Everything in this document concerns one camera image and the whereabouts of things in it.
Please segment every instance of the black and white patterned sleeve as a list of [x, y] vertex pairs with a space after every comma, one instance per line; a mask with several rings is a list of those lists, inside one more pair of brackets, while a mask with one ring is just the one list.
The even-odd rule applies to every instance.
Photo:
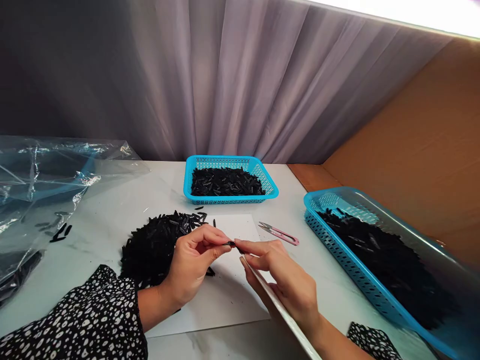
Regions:
[[132, 279], [101, 265], [47, 316], [0, 339], [0, 359], [147, 359]]
[[346, 336], [376, 360], [402, 360], [385, 331], [352, 322]]

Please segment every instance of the gray curtain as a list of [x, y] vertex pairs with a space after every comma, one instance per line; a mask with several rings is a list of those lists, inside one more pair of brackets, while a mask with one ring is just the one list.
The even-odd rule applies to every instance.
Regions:
[[448, 41], [289, 0], [10, 1], [3, 134], [321, 163]]

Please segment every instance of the cardboard panel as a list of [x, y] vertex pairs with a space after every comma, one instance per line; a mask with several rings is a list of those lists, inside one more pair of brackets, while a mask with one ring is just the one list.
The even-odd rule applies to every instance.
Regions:
[[452, 41], [323, 166], [480, 270], [480, 44]]

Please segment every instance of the plastic sheet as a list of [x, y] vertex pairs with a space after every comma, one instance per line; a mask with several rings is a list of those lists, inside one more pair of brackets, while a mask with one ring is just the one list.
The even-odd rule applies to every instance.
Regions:
[[149, 171], [121, 140], [0, 136], [0, 307], [91, 185]]

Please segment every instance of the thread snips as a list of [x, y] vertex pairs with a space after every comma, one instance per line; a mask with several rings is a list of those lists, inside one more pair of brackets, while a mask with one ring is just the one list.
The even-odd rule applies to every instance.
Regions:
[[270, 233], [274, 236], [276, 236], [279, 239], [282, 239], [283, 241], [286, 241], [287, 243], [290, 243], [292, 245], [297, 246], [300, 244], [300, 241], [292, 235], [287, 234], [286, 232], [283, 232], [282, 230], [277, 229], [276, 227], [273, 227], [271, 225], [268, 225], [267, 223], [259, 221], [261, 225], [258, 225], [261, 227], [263, 230], [265, 230], [267, 233]]

